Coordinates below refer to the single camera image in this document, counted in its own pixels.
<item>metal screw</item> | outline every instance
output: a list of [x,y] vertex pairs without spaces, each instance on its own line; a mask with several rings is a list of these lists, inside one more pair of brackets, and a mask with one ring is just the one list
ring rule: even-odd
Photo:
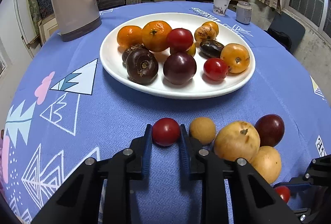
[[125,150],[123,150],[123,154],[126,155],[126,156],[130,156],[132,153],[133,153],[133,150],[132,149],[125,149]]
[[239,159],[237,159],[237,163],[241,166],[244,166],[247,164],[247,161],[243,158],[239,158]]
[[209,151],[206,150],[206,149],[200,149],[200,150],[199,150],[199,154],[200,154],[201,156],[207,156],[207,155],[209,154]]
[[94,162],[95,162],[95,159],[93,159],[93,158],[87,158],[85,160],[86,165],[92,165]]

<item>tin can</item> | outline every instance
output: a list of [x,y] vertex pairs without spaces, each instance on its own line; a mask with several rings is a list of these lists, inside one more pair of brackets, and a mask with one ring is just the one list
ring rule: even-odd
[[245,1],[238,1],[236,20],[242,24],[250,24],[252,17],[252,5]]

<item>dark purple plum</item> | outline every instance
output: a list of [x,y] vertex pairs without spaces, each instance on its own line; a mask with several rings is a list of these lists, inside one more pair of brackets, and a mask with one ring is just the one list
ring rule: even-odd
[[188,82],[197,72],[197,63],[194,58],[184,52],[170,55],[163,65],[165,78],[175,85]]
[[276,114],[261,117],[255,124],[260,135],[260,146],[276,146],[282,140],[285,132],[283,119]]

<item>black bag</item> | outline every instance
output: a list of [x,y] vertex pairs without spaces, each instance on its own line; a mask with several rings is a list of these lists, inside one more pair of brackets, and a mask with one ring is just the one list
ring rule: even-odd
[[285,34],[284,32],[276,31],[272,28],[269,28],[265,32],[267,32],[270,36],[277,40],[287,51],[290,51],[292,46],[292,40],[287,34]]

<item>framed picture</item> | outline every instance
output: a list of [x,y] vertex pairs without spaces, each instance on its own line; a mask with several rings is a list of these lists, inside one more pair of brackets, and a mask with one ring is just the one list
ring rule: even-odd
[[38,26],[42,44],[45,44],[54,31],[59,29],[54,13],[39,21]]

